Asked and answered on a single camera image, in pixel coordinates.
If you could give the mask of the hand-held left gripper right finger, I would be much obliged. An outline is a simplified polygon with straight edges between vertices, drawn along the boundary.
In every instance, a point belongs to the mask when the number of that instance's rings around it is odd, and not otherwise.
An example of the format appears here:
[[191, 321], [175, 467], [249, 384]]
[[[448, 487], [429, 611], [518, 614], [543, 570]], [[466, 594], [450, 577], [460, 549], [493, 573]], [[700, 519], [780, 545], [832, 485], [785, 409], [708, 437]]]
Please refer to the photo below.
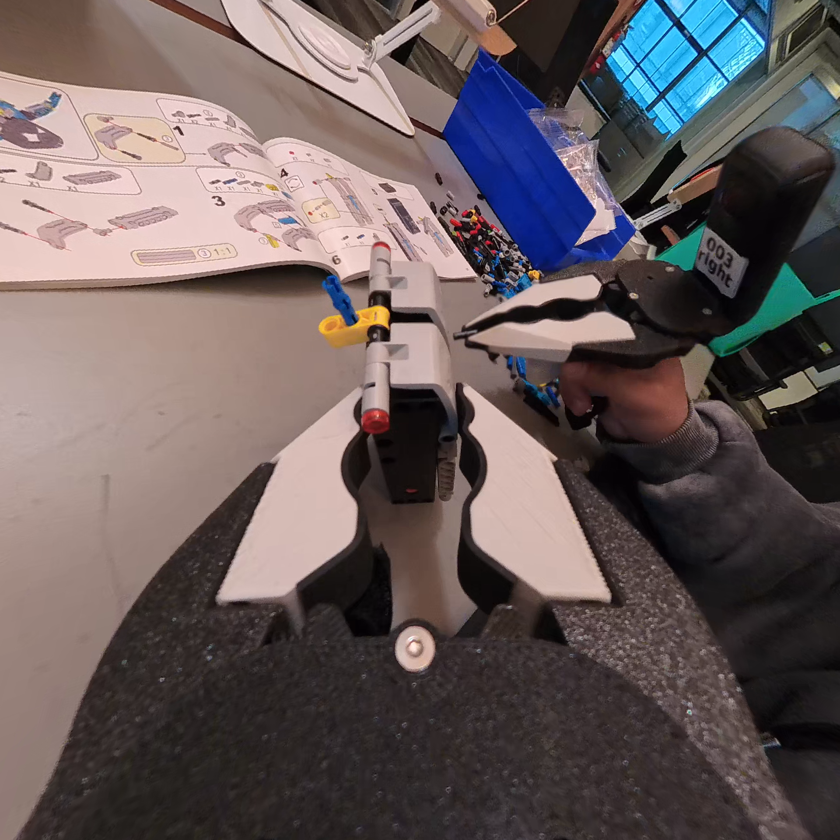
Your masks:
[[559, 460], [473, 387], [456, 386], [461, 512], [458, 582], [485, 615], [514, 607], [531, 631], [552, 605], [610, 605], [613, 591], [578, 519]]

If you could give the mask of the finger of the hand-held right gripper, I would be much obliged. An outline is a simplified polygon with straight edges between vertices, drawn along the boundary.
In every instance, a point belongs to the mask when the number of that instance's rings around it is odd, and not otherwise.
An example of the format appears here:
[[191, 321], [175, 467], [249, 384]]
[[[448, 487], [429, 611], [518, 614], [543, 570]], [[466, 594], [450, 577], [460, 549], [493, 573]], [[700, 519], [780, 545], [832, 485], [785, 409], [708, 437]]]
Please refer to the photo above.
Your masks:
[[593, 274], [532, 285], [473, 318], [462, 327], [478, 333], [503, 323], [571, 322], [598, 310], [603, 284]]
[[553, 317], [547, 308], [495, 308], [465, 325], [465, 345], [488, 355], [563, 363], [585, 344], [634, 341], [633, 326], [606, 310], [578, 318]]

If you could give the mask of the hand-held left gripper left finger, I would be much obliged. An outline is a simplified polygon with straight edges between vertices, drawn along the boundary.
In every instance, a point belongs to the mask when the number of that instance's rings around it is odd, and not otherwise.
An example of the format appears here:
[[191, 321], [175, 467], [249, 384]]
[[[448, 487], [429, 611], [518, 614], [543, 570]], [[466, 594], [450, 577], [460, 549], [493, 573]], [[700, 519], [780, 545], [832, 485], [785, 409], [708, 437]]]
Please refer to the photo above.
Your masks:
[[271, 461], [273, 471], [216, 594], [220, 606], [281, 606], [302, 629], [319, 604], [353, 607], [368, 589], [368, 475], [356, 388]]

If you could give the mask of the grey brick robot chassis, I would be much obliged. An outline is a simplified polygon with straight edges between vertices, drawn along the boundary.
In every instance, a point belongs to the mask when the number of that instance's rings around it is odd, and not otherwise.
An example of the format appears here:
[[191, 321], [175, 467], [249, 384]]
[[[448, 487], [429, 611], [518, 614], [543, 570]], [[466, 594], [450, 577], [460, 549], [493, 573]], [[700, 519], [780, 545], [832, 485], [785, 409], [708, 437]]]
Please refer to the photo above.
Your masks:
[[364, 344], [360, 429], [373, 438], [391, 502], [448, 501], [458, 413], [438, 274], [427, 262], [394, 261], [378, 241], [368, 281], [367, 305], [356, 308], [328, 275], [322, 288], [335, 314], [318, 329], [334, 349]]

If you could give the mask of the person's right forearm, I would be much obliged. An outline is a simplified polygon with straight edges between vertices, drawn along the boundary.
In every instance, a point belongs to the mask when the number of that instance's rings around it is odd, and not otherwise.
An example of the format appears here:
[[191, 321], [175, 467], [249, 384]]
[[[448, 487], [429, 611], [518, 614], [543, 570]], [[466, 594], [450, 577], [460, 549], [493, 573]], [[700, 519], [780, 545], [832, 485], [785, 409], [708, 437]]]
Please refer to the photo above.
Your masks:
[[805, 499], [722, 402], [692, 406], [656, 444], [597, 434], [635, 478], [758, 728], [789, 749], [837, 751], [838, 505]]

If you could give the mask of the grey desk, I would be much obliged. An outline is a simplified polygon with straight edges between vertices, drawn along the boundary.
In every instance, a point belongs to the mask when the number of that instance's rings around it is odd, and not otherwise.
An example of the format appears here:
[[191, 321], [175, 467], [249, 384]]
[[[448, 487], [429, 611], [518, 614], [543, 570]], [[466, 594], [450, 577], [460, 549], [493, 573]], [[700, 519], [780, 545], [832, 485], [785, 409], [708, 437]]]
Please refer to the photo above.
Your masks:
[[[2, 2], [2, 69], [188, 95], [440, 201], [476, 189], [443, 139], [407, 138], [153, 2]], [[134, 600], [247, 477], [344, 398], [313, 269], [2, 293], [2, 838], [46, 785]]]
[[[230, 24], [220, 1], [153, 1], [153, 4], [256, 51]], [[385, 58], [381, 67], [414, 127], [443, 139], [443, 129], [455, 107], [456, 98], [391, 58]]]

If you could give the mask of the person's right hand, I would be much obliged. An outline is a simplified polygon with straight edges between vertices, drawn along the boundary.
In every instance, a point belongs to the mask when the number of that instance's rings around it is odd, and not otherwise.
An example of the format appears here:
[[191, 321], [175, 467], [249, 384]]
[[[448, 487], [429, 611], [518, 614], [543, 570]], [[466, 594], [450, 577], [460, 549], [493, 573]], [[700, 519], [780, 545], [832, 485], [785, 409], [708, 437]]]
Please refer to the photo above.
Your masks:
[[613, 364], [566, 363], [560, 371], [560, 393], [576, 416], [588, 413], [594, 399], [606, 400], [598, 413], [605, 435], [624, 442], [652, 445], [678, 432], [691, 403], [683, 365], [670, 358], [639, 370]]

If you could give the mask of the pile of brick pieces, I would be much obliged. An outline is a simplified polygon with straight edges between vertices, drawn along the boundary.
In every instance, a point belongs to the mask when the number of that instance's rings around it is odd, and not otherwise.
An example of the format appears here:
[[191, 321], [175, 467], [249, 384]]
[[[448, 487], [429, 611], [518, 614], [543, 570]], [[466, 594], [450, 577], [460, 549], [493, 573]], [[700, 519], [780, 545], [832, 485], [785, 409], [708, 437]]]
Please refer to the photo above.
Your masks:
[[[430, 209], [438, 225], [474, 270], [484, 288], [485, 298], [504, 302], [538, 285], [543, 274], [533, 268], [518, 245], [493, 224], [479, 205], [460, 209], [455, 194], [445, 189], [445, 199]], [[530, 380], [528, 364], [521, 356], [506, 357], [513, 389], [526, 406], [547, 419], [560, 423], [561, 402], [557, 380], [542, 384]]]

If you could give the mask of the blue plastic bin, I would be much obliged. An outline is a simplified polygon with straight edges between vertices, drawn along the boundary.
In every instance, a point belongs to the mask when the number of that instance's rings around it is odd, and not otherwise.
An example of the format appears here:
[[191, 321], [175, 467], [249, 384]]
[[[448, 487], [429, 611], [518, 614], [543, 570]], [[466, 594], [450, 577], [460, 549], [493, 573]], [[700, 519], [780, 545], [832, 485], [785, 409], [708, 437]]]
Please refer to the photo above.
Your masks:
[[444, 138], [537, 270], [614, 259], [635, 228], [619, 210], [614, 230], [578, 244], [595, 210], [531, 121], [529, 111], [541, 105], [481, 49]]

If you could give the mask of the teal board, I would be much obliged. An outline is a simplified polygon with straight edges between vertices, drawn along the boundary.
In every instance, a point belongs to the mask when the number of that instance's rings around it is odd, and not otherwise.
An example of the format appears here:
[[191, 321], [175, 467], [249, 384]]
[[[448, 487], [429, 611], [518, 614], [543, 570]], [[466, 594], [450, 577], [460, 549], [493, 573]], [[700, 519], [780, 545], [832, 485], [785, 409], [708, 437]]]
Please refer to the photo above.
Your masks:
[[[660, 251], [655, 259], [670, 262], [684, 270], [693, 267], [705, 227], [705, 224], [700, 224], [677, 244]], [[784, 264], [756, 315], [742, 326], [711, 341], [708, 348], [719, 358], [734, 354], [765, 333], [838, 298], [838, 289], [814, 296], [793, 269]]]

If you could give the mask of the clear plastic bags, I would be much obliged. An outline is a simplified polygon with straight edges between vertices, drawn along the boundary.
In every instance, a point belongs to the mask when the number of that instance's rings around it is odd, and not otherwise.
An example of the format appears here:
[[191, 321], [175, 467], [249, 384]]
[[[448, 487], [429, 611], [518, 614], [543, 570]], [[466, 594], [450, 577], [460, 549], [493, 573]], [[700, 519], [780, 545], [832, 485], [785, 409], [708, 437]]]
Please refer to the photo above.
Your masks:
[[602, 173], [599, 143], [590, 140], [583, 131], [584, 112], [540, 107], [530, 109], [528, 115], [595, 210], [594, 218], [576, 245], [588, 245], [594, 239], [612, 233], [616, 229], [620, 206]]

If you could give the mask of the window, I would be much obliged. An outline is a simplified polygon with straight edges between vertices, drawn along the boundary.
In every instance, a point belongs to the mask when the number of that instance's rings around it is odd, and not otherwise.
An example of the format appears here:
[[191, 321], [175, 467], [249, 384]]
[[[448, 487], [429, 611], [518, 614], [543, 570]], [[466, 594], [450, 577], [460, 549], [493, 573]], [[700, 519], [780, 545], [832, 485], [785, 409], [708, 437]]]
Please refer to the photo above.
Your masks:
[[604, 75], [634, 117], [668, 138], [763, 57], [769, 25], [766, 1], [642, 2]]

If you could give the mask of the dark partition panel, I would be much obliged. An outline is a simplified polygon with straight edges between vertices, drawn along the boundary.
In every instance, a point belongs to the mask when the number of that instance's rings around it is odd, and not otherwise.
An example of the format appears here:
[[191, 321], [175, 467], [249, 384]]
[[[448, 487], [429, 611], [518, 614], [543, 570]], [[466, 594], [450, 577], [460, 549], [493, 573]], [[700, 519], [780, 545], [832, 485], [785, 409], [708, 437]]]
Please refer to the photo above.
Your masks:
[[493, 2], [500, 29], [514, 43], [501, 67], [542, 103], [567, 102], [608, 24], [617, 1]]

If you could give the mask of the open instruction booklet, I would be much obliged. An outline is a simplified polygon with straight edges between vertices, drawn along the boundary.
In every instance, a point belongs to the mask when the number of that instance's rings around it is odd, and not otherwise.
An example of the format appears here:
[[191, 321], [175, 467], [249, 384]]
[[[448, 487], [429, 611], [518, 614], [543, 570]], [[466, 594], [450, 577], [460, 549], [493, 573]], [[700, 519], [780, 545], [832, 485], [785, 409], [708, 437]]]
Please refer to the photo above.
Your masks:
[[371, 248], [475, 276], [414, 185], [231, 111], [2, 74], [2, 290], [128, 287], [266, 266], [365, 277]]

